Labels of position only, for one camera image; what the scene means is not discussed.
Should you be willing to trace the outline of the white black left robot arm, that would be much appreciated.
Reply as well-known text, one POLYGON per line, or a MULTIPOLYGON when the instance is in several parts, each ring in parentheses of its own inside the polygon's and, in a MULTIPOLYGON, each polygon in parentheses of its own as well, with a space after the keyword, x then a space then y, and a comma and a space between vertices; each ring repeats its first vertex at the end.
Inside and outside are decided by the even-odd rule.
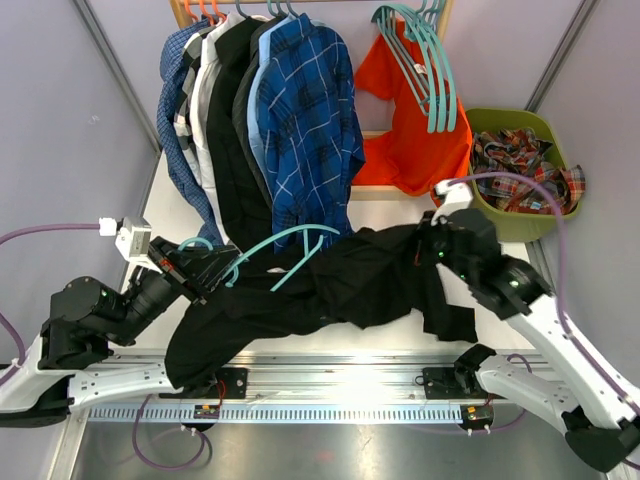
POLYGON ((226 277, 240 253, 191 239, 177 245, 161 237, 135 245, 118 239, 134 267, 119 293, 103 282, 78 277, 52 295, 48 320, 23 359, 7 368, 1 386, 1 425, 38 428, 105 401, 148 394, 180 398, 163 361, 99 370, 113 345, 132 346, 137 337, 177 299, 203 304, 226 277))

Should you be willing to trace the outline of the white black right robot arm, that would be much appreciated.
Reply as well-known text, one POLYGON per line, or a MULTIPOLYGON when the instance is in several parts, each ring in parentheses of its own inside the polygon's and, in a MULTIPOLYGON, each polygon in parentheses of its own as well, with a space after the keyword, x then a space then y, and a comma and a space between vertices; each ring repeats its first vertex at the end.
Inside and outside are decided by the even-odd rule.
POLYGON ((526 261, 503 253, 496 229, 476 209, 424 213, 418 257, 466 283, 472 297, 521 334, 562 379, 555 387, 477 344, 454 363, 456 389, 507 399, 560 432, 586 465, 609 473, 639 447, 639 389, 579 331, 559 294, 526 261))

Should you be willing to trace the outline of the blue plaid shirt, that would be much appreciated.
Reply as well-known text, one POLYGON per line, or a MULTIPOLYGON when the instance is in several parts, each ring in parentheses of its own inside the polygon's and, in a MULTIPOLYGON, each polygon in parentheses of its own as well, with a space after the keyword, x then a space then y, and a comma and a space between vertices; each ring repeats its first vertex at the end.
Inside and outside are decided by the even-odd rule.
MULTIPOLYGON (((351 185, 364 166, 348 48, 302 14, 271 35, 259 86, 259 126, 272 189, 272 231, 321 224, 348 235, 351 185)), ((339 236, 325 237, 331 245, 339 236)), ((292 236, 275 251, 300 242, 292 236)))

